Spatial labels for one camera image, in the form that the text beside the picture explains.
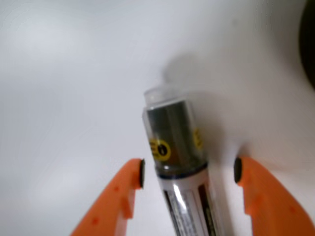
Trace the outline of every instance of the black object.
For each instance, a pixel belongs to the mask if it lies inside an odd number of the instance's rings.
[[[242,178],[242,160],[237,157],[234,162],[234,180],[236,183],[238,183]]]
[[[140,187],[143,188],[144,185],[144,167],[145,167],[145,161],[144,159],[140,162],[140,173],[139,173],[139,179],[140,179]]]
[[[300,55],[304,70],[315,88],[315,0],[308,0],[300,26]]]

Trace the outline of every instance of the yellow label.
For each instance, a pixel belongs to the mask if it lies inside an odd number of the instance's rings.
[[[169,144],[161,139],[150,139],[153,158],[157,161],[167,161],[171,157]]]
[[[202,139],[200,137],[200,133],[199,133],[199,129],[196,128],[194,131],[193,131],[193,143],[195,144],[195,147],[198,149],[198,150],[201,150],[202,147],[203,147],[203,143],[202,143]]]

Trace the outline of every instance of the black round tip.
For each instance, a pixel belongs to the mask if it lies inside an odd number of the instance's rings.
[[[234,180],[238,183],[242,178],[242,160],[237,157],[234,162]]]
[[[144,184],[144,166],[145,166],[145,161],[144,159],[142,159],[140,162],[140,173],[139,173],[139,180],[140,180],[141,188],[143,188],[143,184]]]

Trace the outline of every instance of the dark blue band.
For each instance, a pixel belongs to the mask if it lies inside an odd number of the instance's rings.
[[[204,169],[206,169],[208,167],[208,163],[205,163],[203,164],[202,166],[199,166],[198,168],[196,169],[193,169],[189,172],[186,172],[186,173],[182,173],[182,174],[178,174],[178,175],[163,175],[163,174],[157,174],[158,177],[162,178],[162,179],[179,179],[179,178],[186,178],[186,177],[189,177],[189,176],[192,176]]]

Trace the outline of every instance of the marker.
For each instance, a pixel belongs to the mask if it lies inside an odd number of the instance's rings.
[[[191,106],[172,87],[149,90],[145,99],[143,120],[176,235],[220,236]]]

